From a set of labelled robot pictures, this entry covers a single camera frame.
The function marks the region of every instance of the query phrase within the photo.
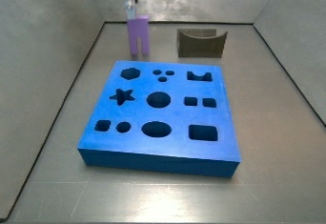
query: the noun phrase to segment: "shape sorter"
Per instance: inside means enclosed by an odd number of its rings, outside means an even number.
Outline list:
[[[117,61],[77,150],[86,165],[231,177],[240,153],[221,69]]]

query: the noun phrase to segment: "hexagonal hole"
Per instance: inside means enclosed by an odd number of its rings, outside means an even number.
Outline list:
[[[136,79],[140,76],[140,71],[134,68],[121,70],[120,77],[125,80]]]

